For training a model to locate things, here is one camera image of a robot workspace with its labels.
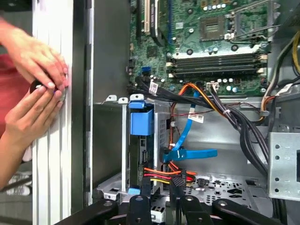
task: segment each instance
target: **red wire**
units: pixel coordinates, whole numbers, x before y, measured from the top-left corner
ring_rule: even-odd
[[[170,180],[171,177],[166,177],[166,176],[162,176],[162,175],[158,175],[158,174],[153,174],[153,173],[145,173],[144,177],[159,177],[165,180]]]
[[[166,177],[166,176],[162,176],[162,175],[158,175],[158,174],[154,174],[154,173],[145,173],[144,177],[159,177],[159,178],[162,178],[162,179],[165,179],[165,180],[170,180],[171,179],[171,177]],[[187,181],[193,181],[193,179],[190,178],[190,177],[187,177]]]

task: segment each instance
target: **side panel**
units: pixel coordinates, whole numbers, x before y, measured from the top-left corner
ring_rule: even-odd
[[[56,121],[32,147],[35,225],[83,208],[84,11],[83,0],[33,1],[33,35],[65,57],[70,84]]]

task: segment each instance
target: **white label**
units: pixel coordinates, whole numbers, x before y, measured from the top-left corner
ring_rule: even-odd
[[[183,23],[182,22],[177,22],[175,24],[175,29],[178,30],[178,29],[183,29]]]
[[[198,122],[198,123],[204,123],[204,116],[200,115],[200,114],[193,114],[195,113],[195,109],[194,108],[190,108],[189,110],[189,115],[188,115],[188,119]]]
[[[287,84],[283,89],[281,89],[275,96],[279,96],[282,93],[285,93],[289,90],[289,88],[292,86],[292,83]]]
[[[158,91],[158,84],[151,81],[149,87],[149,93],[152,95],[156,95],[157,91]]]

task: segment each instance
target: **pci slot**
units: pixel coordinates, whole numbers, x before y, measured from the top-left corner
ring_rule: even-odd
[[[144,2],[144,32],[150,35],[150,0]]]

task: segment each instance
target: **yellow wire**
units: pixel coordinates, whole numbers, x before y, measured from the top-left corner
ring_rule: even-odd
[[[168,182],[168,181],[165,181],[165,180],[154,179],[154,178],[152,178],[152,179],[150,179],[150,180],[151,180],[151,181],[162,182],[162,183],[164,183],[164,184],[170,184],[170,182]]]
[[[202,97],[206,100],[206,102],[213,108],[213,110],[215,110],[215,111],[217,111],[221,116],[224,116],[223,114],[222,114],[222,112],[220,112],[216,107],[215,107],[215,105],[213,104],[213,102],[207,97],[207,95],[200,89],[200,88],[198,88],[196,85],[194,85],[193,83],[189,83],[189,85],[192,87],[192,88],[194,88],[194,89],[196,89],[201,95],[202,95]]]
[[[298,31],[295,35],[294,42],[292,45],[292,59],[294,61],[295,67],[297,71],[300,73],[300,65],[298,61],[298,44],[300,40],[300,31]]]

